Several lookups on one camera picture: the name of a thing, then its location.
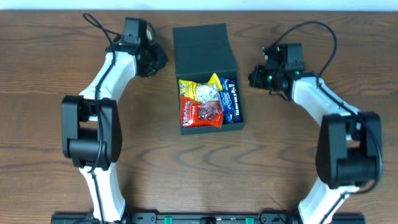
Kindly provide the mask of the Dairy Milk chocolate bar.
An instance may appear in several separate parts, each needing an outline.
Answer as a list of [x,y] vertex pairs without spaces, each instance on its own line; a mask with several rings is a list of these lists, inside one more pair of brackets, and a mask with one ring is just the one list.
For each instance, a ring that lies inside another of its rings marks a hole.
[[233,104],[234,104],[234,112],[233,112],[233,116],[232,116],[231,120],[233,123],[240,123],[241,115],[240,115],[240,111],[239,111],[238,89],[236,86],[236,81],[229,80],[227,82],[227,86],[228,86],[228,92],[229,92],[230,98],[232,99]]

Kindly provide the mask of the blue Eclipse mints box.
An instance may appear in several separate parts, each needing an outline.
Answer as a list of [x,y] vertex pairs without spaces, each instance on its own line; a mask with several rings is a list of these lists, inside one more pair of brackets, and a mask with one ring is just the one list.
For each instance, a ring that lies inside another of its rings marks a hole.
[[228,91],[219,91],[218,99],[222,106],[223,113],[234,114],[234,103]]

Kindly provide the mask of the dark green box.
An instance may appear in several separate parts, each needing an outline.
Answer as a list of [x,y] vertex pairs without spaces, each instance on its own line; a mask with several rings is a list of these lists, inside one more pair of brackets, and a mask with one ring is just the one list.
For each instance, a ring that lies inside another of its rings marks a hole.
[[236,82],[238,109],[241,122],[215,126],[180,128],[180,134],[204,134],[242,130],[245,127],[242,91],[239,86],[239,70],[226,24],[174,27],[174,56],[176,80],[207,82],[213,73]]

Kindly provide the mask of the blue Oreo cookie pack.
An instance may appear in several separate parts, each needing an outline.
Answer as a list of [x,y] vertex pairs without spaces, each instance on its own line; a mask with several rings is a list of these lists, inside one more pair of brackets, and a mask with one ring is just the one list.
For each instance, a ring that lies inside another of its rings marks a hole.
[[[220,78],[220,83],[223,88],[222,91],[228,91],[228,87],[227,87],[228,81],[229,80],[226,78]],[[232,118],[233,114],[223,113],[223,116],[224,116],[224,123],[226,123],[226,124],[232,123],[231,118]]]

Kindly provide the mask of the yellow Hacks candy bag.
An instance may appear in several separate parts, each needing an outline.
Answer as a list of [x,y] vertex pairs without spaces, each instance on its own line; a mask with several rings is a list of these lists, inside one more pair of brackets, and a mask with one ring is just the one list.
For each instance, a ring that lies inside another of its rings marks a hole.
[[213,73],[207,83],[197,83],[190,80],[178,81],[180,94],[202,104],[218,100],[218,92],[223,86],[216,73]]

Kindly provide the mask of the red Hacks candy bag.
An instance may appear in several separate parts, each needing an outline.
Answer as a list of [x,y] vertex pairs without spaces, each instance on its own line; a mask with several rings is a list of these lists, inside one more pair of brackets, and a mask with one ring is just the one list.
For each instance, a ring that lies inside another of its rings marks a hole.
[[191,98],[180,97],[181,127],[215,126],[220,128],[223,123],[223,112],[219,101],[200,103]]

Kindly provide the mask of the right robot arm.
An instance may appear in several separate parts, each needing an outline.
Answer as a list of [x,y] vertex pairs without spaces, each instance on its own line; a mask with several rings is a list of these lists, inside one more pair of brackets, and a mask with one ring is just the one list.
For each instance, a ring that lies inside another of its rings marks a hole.
[[381,120],[346,104],[313,72],[263,65],[248,76],[251,87],[280,95],[304,108],[319,124],[315,156],[318,178],[287,223],[332,223],[351,195],[366,194],[382,175]]

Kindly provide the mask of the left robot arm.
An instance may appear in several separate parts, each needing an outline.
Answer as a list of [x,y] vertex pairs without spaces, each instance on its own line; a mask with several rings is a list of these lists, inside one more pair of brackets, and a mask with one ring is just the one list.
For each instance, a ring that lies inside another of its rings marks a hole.
[[155,75],[168,61],[156,42],[107,48],[94,80],[77,96],[62,100],[62,149],[85,178],[93,213],[87,223],[126,223],[116,163],[123,144],[118,102],[135,77]]

